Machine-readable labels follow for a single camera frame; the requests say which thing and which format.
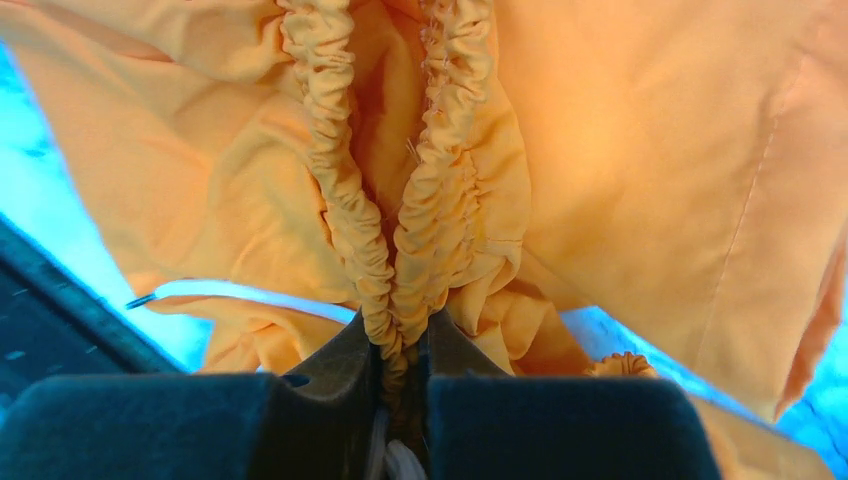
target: black clamp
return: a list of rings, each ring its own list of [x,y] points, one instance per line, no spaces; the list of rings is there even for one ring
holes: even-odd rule
[[[432,479],[720,474],[670,382],[511,377],[445,312],[421,339]],[[378,408],[361,316],[290,373],[53,377],[0,428],[0,479],[358,479]]]

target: gathered fabric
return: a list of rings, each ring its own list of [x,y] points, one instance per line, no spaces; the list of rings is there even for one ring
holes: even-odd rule
[[[397,410],[444,308],[512,374],[651,376],[558,315],[597,305],[771,422],[842,322],[844,0],[0,0],[0,35],[133,290],[252,289],[148,304],[215,321],[200,373],[359,309]],[[723,471],[826,478],[693,403]]]

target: orange fabric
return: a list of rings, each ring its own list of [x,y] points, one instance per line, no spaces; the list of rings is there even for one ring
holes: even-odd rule
[[[509,371],[582,372],[556,311],[597,304],[771,420],[841,321],[846,7],[0,0],[0,32],[139,294],[361,307],[387,390],[443,306]],[[341,328],[154,308],[219,323],[211,371],[285,371]]]

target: white strip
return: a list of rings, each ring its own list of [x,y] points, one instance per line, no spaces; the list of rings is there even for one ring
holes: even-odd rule
[[[153,291],[156,300],[170,297],[229,297],[262,303],[274,307],[288,308],[302,313],[335,320],[347,325],[356,312],[349,308],[329,303],[316,302],[284,293],[248,287],[224,280],[176,280],[161,285]]]
[[[374,415],[374,426],[371,428],[371,446],[368,450],[368,464],[365,466],[364,480],[383,480],[386,458],[386,431],[389,428],[389,412],[381,408]]]
[[[392,440],[386,447],[386,469],[392,480],[427,480],[418,457],[400,440]]]

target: gathered ruffle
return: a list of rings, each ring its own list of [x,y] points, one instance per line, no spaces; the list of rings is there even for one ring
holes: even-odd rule
[[[476,168],[466,151],[475,110],[488,97],[491,0],[430,0],[422,5],[427,76],[424,130],[413,154],[389,263],[381,213],[362,189],[351,157],[348,90],[353,57],[349,0],[279,0],[287,13],[283,49],[308,110],[313,141],[306,166],[327,204],[335,249],[360,297],[366,333],[384,360],[384,399],[393,409],[427,319],[473,260],[482,233]]]
[[[660,374],[648,363],[643,355],[627,352],[624,355],[614,353],[600,362],[595,362],[584,372],[590,377],[647,377],[660,378]]]
[[[348,0],[280,0],[283,49],[296,59],[295,75],[312,124],[306,166],[327,204],[326,221],[353,282],[365,318],[365,330],[380,346],[387,377],[407,369],[402,340],[388,310],[394,270],[381,231],[382,215],[362,189],[362,174],[350,154],[351,113],[348,90],[353,82],[353,55],[346,47],[353,31]]]
[[[489,0],[436,0],[423,5],[427,74],[425,129],[415,153],[419,165],[403,194],[394,242],[391,294],[405,347],[444,306],[454,277],[471,262],[470,226],[479,205],[474,166],[463,155],[475,109],[486,101],[492,59],[486,39]]]

